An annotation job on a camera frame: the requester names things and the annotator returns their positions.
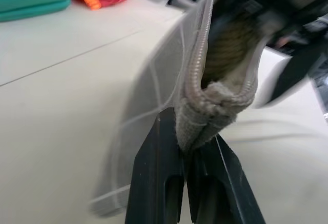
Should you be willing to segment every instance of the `white table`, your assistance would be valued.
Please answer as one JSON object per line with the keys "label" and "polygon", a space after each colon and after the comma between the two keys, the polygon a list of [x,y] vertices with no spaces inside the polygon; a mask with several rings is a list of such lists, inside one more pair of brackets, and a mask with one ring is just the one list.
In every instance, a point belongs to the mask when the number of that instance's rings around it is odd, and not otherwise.
{"label": "white table", "polygon": [[[90,215],[88,201],[132,83],[180,16],[128,0],[0,24],[0,223],[124,222],[124,213]],[[261,83],[281,60],[264,52]],[[222,135],[267,223],[326,223],[328,134],[309,82],[277,106],[244,111]],[[182,211],[190,223],[186,201]]]}

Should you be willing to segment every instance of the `gray fabric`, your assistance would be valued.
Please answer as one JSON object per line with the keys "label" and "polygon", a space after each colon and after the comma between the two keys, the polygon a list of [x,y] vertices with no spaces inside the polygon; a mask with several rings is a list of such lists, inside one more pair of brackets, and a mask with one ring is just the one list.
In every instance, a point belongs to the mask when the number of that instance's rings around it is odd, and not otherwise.
{"label": "gray fabric", "polygon": [[199,0],[184,15],[159,44],[136,81],[124,118],[111,143],[95,197],[91,200],[95,214],[111,216],[126,207],[134,157],[160,111],[175,107],[177,137],[183,150],[202,145],[235,120],[234,112],[215,117],[202,113],[193,107],[185,94],[186,71],[200,28],[204,27],[202,21],[208,1]]}

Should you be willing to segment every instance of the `zipper teeth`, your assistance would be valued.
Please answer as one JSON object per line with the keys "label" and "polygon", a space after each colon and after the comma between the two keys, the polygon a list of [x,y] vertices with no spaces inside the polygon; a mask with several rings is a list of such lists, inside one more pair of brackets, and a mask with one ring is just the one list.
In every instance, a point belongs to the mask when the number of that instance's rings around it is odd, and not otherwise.
{"label": "zipper teeth", "polygon": [[[195,44],[196,54],[194,55],[196,55],[196,57],[191,59],[191,64],[189,67],[189,72],[186,82],[186,95],[189,101],[191,102],[191,104],[197,110],[210,115],[214,115],[216,113],[225,115],[228,114],[229,111],[223,109],[221,105],[214,104],[212,101],[208,100],[200,87],[200,81],[202,78],[202,63],[206,53],[204,49],[206,48],[206,44],[207,44],[213,4],[214,4],[214,0],[205,2],[204,14],[207,14],[208,16],[206,17],[206,21],[203,21],[202,24],[206,24],[206,26],[204,27],[203,30],[201,30],[200,37],[199,37],[200,40]],[[256,78],[254,75],[250,76],[248,72],[249,71],[247,71],[247,75],[240,92],[234,95],[234,99],[241,99],[243,97],[247,100],[249,99],[248,97],[245,97],[244,94],[245,93],[250,94],[249,91],[251,90],[252,86],[255,84]]]}

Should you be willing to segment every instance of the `gray zipper pouch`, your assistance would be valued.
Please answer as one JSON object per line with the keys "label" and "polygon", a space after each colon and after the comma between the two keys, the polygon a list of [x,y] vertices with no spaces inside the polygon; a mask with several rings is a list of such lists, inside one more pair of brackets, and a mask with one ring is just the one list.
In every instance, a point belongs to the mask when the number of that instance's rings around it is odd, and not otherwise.
{"label": "gray zipper pouch", "polygon": [[[160,111],[175,108],[178,143],[188,152],[253,101],[265,41],[254,27],[237,20],[208,49],[215,1],[199,0],[185,13],[136,81],[91,200],[96,215],[112,216],[127,206],[134,158]],[[202,88],[204,79],[209,80]]]}

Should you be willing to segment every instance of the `table surface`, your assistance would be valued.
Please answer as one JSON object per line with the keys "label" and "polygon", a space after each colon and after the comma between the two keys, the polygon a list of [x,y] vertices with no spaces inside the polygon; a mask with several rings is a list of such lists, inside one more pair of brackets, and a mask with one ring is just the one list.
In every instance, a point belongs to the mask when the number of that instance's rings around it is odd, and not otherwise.
{"label": "table surface", "polygon": [[[147,0],[0,24],[0,222],[123,223],[88,202],[127,95],[182,12]],[[267,223],[326,223],[328,131],[311,82],[256,107],[283,56],[265,50],[255,106],[222,132]],[[181,223],[190,223],[184,195]]]}

